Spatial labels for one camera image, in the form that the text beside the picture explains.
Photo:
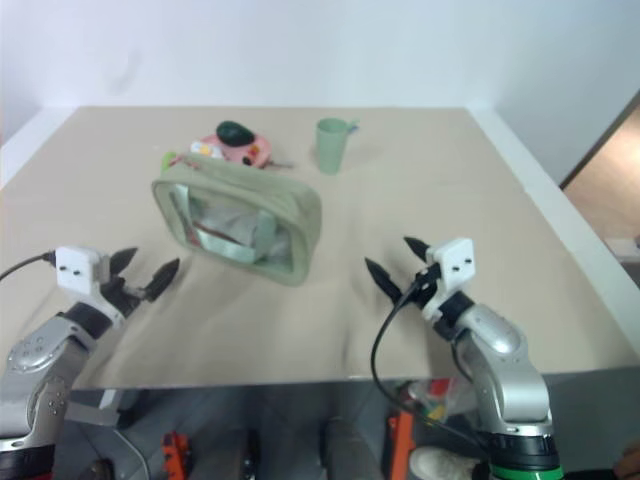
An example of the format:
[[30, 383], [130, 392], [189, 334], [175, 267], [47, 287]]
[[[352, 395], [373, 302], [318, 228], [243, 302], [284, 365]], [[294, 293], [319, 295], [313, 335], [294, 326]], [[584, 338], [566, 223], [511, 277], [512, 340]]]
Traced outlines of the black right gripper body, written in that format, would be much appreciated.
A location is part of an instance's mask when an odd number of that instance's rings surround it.
[[437, 291], [437, 281], [441, 278], [441, 268], [439, 263], [428, 265], [419, 271], [407, 290], [401, 294], [397, 305], [405, 307], [409, 304], [416, 305], [423, 309], [434, 297]]

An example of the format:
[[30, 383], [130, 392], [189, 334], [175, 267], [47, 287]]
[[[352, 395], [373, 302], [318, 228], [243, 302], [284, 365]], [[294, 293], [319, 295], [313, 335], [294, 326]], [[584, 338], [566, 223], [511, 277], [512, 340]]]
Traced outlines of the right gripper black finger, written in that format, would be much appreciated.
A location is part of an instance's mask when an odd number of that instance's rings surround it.
[[374, 260], [365, 258], [364, 261], [376, 286], [390, 299], [392, 303], [397, 303], [401, 299], [403, 293], [393, 282], [390, 274]]
[[414, 255], [416, 255], [421, 261], [427, 262], [427, 253], [430, 248], [429, 244], [418, 238], [410, 236], [405, 236], [403, 240]]

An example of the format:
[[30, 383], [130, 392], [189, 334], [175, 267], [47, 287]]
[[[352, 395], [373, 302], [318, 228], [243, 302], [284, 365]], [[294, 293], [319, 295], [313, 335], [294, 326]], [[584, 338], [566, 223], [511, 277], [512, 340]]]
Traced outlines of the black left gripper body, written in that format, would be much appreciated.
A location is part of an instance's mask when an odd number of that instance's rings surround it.
[[143, 302], [152, 302], [145, 288], [130, 286], [120, 275], [112, 275], [101, 285], [100, 292], [125, 318], [129, 318]]

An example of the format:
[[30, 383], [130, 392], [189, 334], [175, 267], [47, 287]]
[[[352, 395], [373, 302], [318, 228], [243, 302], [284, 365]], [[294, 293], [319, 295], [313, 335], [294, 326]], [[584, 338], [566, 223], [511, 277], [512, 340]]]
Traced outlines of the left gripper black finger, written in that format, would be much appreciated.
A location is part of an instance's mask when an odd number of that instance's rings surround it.
[[176, 258], [163, 264], [153, 275], [150, 282], [143, 288], [143, 299], [154, 302], [169, 287], [174, 280], [180, 266], [180, 259]]
[[120, 275], [129, 266], [137, 251], [137, 247], [129, 247], [115, 252], [110, 257], [110, 275]]

